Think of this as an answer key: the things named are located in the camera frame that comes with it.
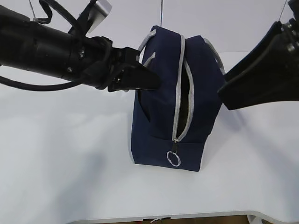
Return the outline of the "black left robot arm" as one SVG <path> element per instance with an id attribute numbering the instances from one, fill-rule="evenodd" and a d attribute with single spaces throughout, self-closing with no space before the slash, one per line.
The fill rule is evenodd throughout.
<path id="1" fill-rule="evenodd" d="M 159 76 L 139 62 L 140 49 L 115 48 L 106 37 L 86 36 L 109 15 L 108 1 L 89 1 L 78 18 L 55 0 L 40 5 L 45 18 L 0 8 L 0 64 L 65 83 L 34 85 L 1 77 L 1 84 L 27 91 L 61 91 L 81 84 L 109 92 L 160 87 Z"/>

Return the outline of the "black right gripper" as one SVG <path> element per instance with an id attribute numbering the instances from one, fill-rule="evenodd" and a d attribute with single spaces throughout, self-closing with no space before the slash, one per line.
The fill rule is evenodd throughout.
<path id="1" fill-rule="evenodd" d="M 299 1 L 293 17 L 275 22 L 258 45 L 224 76 L 218 95 L 229 110 L 299 99 Z"/>

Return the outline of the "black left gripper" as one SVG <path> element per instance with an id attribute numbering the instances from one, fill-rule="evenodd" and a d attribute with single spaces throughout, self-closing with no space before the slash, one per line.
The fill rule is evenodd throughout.
<path id="1" fill-rule="evenodd" d="M 104 37 L 92 38 L 97 44 L 94 61 L 81 67 L 73 84 L 87 85 L 108 92 L 129 90 L 157 90 L 161 86 L 160 77 L 140 66 L 140 51 L 130 48 L 114 48 Z"/>

